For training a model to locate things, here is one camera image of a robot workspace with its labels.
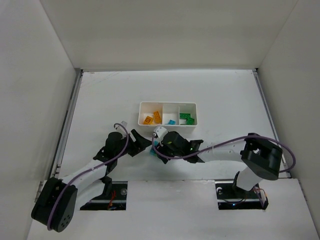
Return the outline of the small green yellow lego piece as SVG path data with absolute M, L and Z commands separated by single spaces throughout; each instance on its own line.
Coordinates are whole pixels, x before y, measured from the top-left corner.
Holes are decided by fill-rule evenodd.
M 195 124 L 195 119 L 192 118 L 192 117 L 188 117 L 186 119 L 186 123 L 185 124 L 188 125 L 188 126 L 193 126 Z

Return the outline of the multicolor lego cluster with frog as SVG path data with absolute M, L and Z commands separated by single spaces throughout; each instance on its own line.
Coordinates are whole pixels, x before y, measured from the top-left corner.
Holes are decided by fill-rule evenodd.
M 154 141 L 154 146 L 156 147 L 158 145 L 158 142 L 157 141 Z M 150 148 L 150 151 L 149 153 L 152 155 L 152 156 L 156 156 L 157 153 L 154 151 L 154 148 L 151 146 Z

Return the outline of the blue square lego brick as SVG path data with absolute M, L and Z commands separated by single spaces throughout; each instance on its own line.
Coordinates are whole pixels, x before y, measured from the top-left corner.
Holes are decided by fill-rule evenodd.
M 170 119 L 167 124 L 168 124 L 168 125 L 175 125 L 175 124 L 176 124 L 176 121 Z

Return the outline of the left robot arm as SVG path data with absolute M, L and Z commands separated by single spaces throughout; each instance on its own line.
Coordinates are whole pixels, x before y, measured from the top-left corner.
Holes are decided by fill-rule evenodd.
M 51 177 L 31 211 L 31 218 L 50 231 L 62 232 L 71 222 L 74 212 L 112 185 L 108 174 L 124 155 L 131 157 L 152 145 L 135 129 L 130 133 L 113 131 L 93 159 L 80 170 L 62 178 Z

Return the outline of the yellow curved lego brick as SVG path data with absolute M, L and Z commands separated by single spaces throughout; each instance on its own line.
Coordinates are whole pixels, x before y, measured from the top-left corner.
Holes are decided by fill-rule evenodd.
M 144 121 L 144 125 L 153 125 L 154 124 L 154 118 L 152 116 L 147 116 Z

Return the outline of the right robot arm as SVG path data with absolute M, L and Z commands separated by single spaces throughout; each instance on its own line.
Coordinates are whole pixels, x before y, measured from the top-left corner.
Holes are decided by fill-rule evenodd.
M 269 137 L 249 133 L 222 143 L 208 143 L 202 139 L 188 141 L 178 132 L 161 127 L 154 130 L 152 138 L 159 141 L 152 148 L 164 163 L 171 160 L 191 164 L 213 161 L 244 163 L 245 169 L 237 172 L 233 180 L 236 189 L 250 191 L 262 180 L 276 181 L 279 178 L 283 150 L 278 141 Z

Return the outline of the green lego plate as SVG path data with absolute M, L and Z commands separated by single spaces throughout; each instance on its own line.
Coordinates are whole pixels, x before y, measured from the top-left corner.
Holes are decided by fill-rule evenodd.
M 188 119 L 191 117 L 191 114 L 190 113 L 180 113 L 179 114 L 179 118 L 180 119 Z

